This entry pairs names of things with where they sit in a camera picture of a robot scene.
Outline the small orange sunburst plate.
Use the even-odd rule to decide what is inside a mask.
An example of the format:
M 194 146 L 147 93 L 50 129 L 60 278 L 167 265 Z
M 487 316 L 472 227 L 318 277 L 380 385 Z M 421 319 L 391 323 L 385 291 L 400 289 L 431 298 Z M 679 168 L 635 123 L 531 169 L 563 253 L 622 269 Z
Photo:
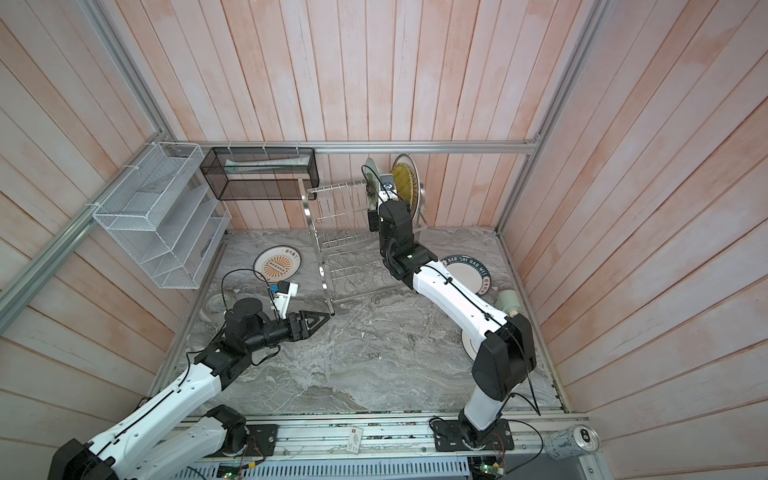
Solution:
M 260 253 L 253 263 L 253 269 L 267 281 L 287 281 L 296 275 L 301 267 L 300 252 L 288 245 L 270 247 Z

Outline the pale green flower plate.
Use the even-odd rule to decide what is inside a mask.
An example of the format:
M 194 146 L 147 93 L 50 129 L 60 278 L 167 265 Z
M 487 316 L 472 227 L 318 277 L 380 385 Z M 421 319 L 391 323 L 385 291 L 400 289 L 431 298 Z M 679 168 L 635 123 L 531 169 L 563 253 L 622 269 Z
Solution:
M 366 181 L 366 196 L 369 209 L 375 211 L 379 202 L 380 181 L 379 170 L 372 158 L 366 159 L 365 164 L 361 167 L 361 172 Z

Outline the yellow woven plate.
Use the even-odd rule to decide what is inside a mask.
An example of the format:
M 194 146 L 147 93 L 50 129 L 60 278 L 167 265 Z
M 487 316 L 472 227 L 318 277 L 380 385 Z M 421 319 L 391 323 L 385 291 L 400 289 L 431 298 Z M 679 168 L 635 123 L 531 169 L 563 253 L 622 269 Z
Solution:
M 391 170 L 394 175 L 395 185 L 400 199 L 407 202 L 410 207 L 415 205 L 415 196 L 418 193 L 416 173 L 413 167 L 405 162 L 396 163 Z

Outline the large orange sunburst plate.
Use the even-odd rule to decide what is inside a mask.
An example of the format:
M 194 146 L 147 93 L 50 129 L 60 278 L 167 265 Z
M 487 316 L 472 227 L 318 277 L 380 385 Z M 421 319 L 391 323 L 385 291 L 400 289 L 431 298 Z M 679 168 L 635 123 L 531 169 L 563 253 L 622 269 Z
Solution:
M 398 155 L 390 173 L 398 197 L 408 204 L 411 220 L 415 222 L 421 210 L 422 185 L 413 159 L 408 154 Z

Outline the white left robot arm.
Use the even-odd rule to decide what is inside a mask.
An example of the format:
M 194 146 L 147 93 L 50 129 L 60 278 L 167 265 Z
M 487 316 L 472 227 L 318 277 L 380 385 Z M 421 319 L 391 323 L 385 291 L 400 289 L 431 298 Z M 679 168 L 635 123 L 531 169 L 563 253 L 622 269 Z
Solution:
M 253 355 L 310 338 L 331 316 L 300 310 L 274 319 L 256 298 L 237 301 L 211 342 L 186 370 L 143 406 L 82 443 L 72 439 L 53 455 L 51 479 L 164 479 L 214 453 L 238 457 L 255 442 L 246 419 L 218 405 L 183 433 L 167 435 L 199 406 L 254 366 Z

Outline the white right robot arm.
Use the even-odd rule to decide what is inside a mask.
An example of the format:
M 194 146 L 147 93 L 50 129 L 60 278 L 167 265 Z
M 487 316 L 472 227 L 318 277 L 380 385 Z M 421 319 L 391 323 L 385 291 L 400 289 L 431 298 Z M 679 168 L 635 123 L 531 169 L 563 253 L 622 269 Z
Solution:
M 496 438 L 501 412 L 513 389 L 536 368 L 531 322 L 493 307 L 450 274 L 438 257 L 415 240 L 410 206 L 399 199 L 376 207 L 383 265 L 397 280 L 437 305 L 476 348 L 474 390 L 456 421 L 433 432 L 459 447 L 481 449 Z

